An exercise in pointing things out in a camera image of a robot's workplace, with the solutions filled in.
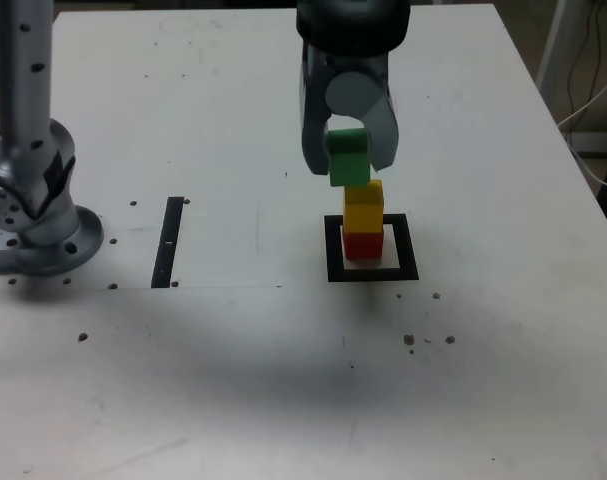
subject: green block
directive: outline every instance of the green block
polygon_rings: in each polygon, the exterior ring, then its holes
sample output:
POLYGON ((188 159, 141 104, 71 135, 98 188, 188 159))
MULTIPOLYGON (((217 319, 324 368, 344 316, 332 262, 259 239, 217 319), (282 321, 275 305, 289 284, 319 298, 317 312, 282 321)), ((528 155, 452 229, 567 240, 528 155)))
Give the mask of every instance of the green block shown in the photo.
POLYGON ((362 187, 370 182, 368 134, 364 128, 335 130, 327 133, 330 185, 362 187))

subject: table surface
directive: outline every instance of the table surface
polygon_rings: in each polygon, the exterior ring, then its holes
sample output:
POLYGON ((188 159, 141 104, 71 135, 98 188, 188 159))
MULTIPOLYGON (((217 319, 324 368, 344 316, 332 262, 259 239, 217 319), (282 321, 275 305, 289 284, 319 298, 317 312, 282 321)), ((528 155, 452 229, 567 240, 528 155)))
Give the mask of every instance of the table surface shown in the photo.
POLYGON ((379 177, 420 280, 376 284, 327 282, 294 18, 56 21, 106 242, 0 276, 0 479, 607 479, 607 222, 494 8, 417 7, 390 56, 379 177), (152 290, 169 196, 180 286, 152 290))

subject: white cable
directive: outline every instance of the white cable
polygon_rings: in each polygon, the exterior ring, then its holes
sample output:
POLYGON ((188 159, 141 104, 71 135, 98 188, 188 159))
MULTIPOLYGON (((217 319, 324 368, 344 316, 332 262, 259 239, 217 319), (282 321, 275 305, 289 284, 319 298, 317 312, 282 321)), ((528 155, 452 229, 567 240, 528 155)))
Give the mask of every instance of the white cable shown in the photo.
POLYGON ((590 167, 587 166, 587 163, 585 163, 585 160, 583 160, 581 158, 581 156, 578 153, 576 153, 576 150, 574 150, 572 145, 568 144, 567 148, 570 149, 570 152, 572 152, 572 155, 574 155, 574 158, 576 158, 576 160, 579 162, 579 166, 583 167, 590 177, 592 177, 594 180, 596 180, 598 183, 600 183, 604 187, 607 187, 607 182, 604 182, 603 180, 601 180, 599 177, 597 177, 594 174, 594 172, 592 170, 590 170, 590 167))
POLYGON ((585 105, 583 105, 580 109, 578 109, 576 112, 574 112, 572 115, 570 115, 569 117, 567 117, 565 120, 561 120, 556 126, 560 127, 561 125, 563 125, 565 122, 567 122, 568 120, 574 118, 575 116, 577 116, 579 113, 581 113, 583 110, 585 110, 587 107, 589 107, 590 105, 592 105, 594 102, 596 102, 596 100, 605 93, 605 91, 607 90, 607 85, 605 87, 603 87, 603 90, 601 90, 592 100, 590 100, 589 102, 587 102, 585 105))

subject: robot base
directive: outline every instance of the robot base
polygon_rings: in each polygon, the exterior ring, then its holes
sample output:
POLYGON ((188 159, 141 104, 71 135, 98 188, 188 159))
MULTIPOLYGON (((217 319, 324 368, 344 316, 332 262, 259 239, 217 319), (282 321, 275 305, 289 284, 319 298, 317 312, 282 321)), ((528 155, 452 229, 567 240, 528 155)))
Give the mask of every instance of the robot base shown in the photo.
POLYGON ((0 274, 56 275, 87 262, 103 243, 99 217, 76 207, 79 227, 65 240, 45 247, 26 245, 16 233, 0 230, 0 274))

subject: cable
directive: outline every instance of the cable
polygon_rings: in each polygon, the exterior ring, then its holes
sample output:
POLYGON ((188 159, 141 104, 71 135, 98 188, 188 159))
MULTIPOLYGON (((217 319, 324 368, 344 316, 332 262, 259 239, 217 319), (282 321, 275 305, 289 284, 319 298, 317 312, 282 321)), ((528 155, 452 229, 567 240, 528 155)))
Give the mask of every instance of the cable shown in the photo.
POLYGON ((585 105, 583 105, 581 108, 579 108, 576 112, 574 112, 572 115, 570 115, 569 117, 565 118, 564 120, 561 120, 556 126, 560 127, 561 125, 563 125, 565 122, 567 122, 568 120, 574 118, 575 116, 577 116, 579 113, 581 113, 583 110, 585 110, 587 107, 589 107, 590 105, 592 105, 594 102, 596 102, 598 100, 598 98, 603 95, 605 92, 607 91, 607 85, 605 87, 603 87, 603 90, 601 90, 592 100, 590 100, 589 102, 587 102, 585 105))
MULTIPOLYGON (((594 14, 594 23, 596 25, 596 51, 597 51, 597 60, 596 60, 596 68, 594 69, 594 76, 592 77, 592 86, 590 87, 590 95, 587 99, 587 101, 589 102, 590 100, 592 100, 592 97, 594 96, 594 89, 596 88, 596 81, 599 78, 599 73, 601 72, 601 61, 603 60, 603 52, 602 52, 602 45, 601 45, 601 21, 600 21, 600 17, 601 17, 601 10, 603 9, 603 0, 601 0, 601 3, 599 3, 599 6, 596 9, 596 13, 594 14)), ((572 123, 572 126, 570 127, 571 131, 574 131, 576 129, 576 127, 578 127, 579 123, 581 123, 581 120, 583 119, 583 116, 585 115, 587 110, 583 110, 583 112, 581 112, 581 114, 579 115, 579 118, 576 119, 575 122, 572 123)))
MULTIPOLYGON (((587 47, 588 41, 590 40, 590 25, 592 24, 592 12, 594 11, 594 7, 596 5, 597 0, 593 0, 590 5, 590 10, 587 12, 587 21, 585 23, 585 36, 583 37, 583 41, 581 42, 581 47, 578 52, 576 52, 576 57, 574 57, 574 61, 572 62, 572 66, 570 67, 570 71, 567 74, 567 96, 570 100, 570 110, 572 114, 574 113, 574 99, 572 98, 572 79, 574 77, 574 69, 579 63, 579 59, 583 52, 585 51, 585 47, 587 47)), ((572 144, 572 131, 574 130, 574 122, 570 124, 570 128, 565 132, 565 140, 567 141, 569 138, 570 145, 572 144)))
POLYGON ((604 182, 603 180, 601 180, 599 177, 597 177, 594 174, 594 172, 592 170, 590 170, 590 167, 587 166, 587 163, 585 163, 585 160, 583 160, 581 158, 581 156, 576 152, 576 150, 574 150, 574 147, 572 145, 570 145, 568 143, 567 148, 570 149, 570 152, 572 152, 572 155, 574 155, 574 158, 578 161, 579 166, 583 167, 583 169, 588 173, 588 175, 590 177, 592 177, 594 180, 596 180, 598 183, 600 183, 604 187, 607 187, 607 182, 604 182))

